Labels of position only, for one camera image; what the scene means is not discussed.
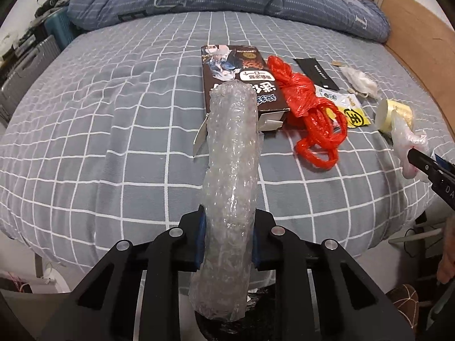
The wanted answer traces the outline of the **person's right hand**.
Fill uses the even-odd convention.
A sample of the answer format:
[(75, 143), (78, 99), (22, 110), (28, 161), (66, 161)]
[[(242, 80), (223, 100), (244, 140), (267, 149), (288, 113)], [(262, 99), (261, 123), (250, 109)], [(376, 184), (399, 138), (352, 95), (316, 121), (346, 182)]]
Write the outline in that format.
[(455, 222), (454, 217), (446, 221), (443, 237), (443, 256), (438, 266), (437, 280), (443, 284), (455, 274)]

